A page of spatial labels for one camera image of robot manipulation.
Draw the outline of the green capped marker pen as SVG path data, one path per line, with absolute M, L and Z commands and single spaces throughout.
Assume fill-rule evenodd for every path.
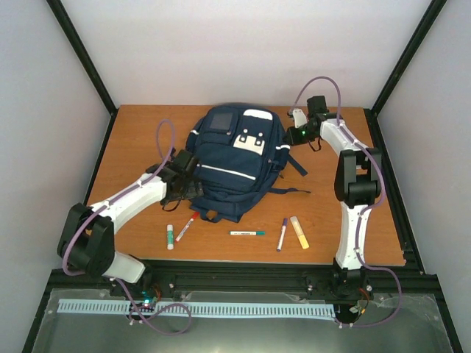
M 264 231 L 229 231 L 232 236 L 264 236 Z

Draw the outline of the navy blue student backpack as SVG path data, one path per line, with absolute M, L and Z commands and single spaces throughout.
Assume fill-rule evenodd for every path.
M 203 194 L 191 200 L 202 220 L 238 223 L 267 193 L 292 188 L 274 184 L 286 165 L 307 171 L 290 155 L 277 113 L 263 107 L 229 103 L 212 107 L 188 135 L 185 148 L 198 160 L 195 176 Z

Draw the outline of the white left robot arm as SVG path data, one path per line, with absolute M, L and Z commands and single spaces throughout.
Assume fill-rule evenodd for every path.
M 165 207 L 200 197 L 202 183 L 194 176 L 197 164 L 192 153 L 181 150 L 172 160 L 147 168 L 117 194 L 91 206 L 72 206 L 57 246 L 64 273 L 120 279 L 135 295 L 148 294 L 153 287 L 152 276 L 142 261 L 116 251 L 115 235 L 153 204 Z

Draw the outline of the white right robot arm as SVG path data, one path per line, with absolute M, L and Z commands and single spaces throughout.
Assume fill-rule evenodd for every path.
M 294 107 L 288 115 L 294 120 L 289 145 L 323 140 L 338 156 L 334 193 L 341 205 L 341 236 L 335 264 L 343 271 L 360 270 L 369 216 L 376 200 L 383 199 L 381 153 L 357 139 L 338 113 L 329 112 L 324 96 L 308 100 L 308 113 Z

